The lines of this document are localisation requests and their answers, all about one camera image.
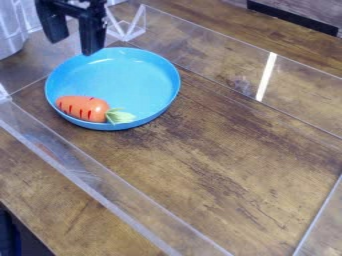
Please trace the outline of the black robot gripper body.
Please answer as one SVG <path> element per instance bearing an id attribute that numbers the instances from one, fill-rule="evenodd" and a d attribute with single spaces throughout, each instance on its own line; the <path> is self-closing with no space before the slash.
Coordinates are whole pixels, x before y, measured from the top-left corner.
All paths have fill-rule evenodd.
<path id="1" fill-rule="evenodd" d="M 106 3 L 107 0 L 35 0 L 35 7 L 40 18 L 103 18 Z"/>

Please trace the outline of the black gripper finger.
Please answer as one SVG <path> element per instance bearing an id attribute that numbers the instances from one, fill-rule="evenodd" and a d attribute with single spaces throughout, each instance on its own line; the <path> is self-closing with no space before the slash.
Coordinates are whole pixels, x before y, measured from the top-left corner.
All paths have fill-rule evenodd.
<path id="1" fill-rule="evenodd" d="M 69 35 L 64 13 L 53 1 L 36 1 L 35 7 L 47 39 L 51 43 L 60 42 Z"/>
<path id="2" fill-rule="evenodd" d="M 106 31 L 107 22 L 104 10 L 96 13 L 85 12 L 79 17 L 81 53 L 85 56 L 92 55 L 104 48 Z"/>

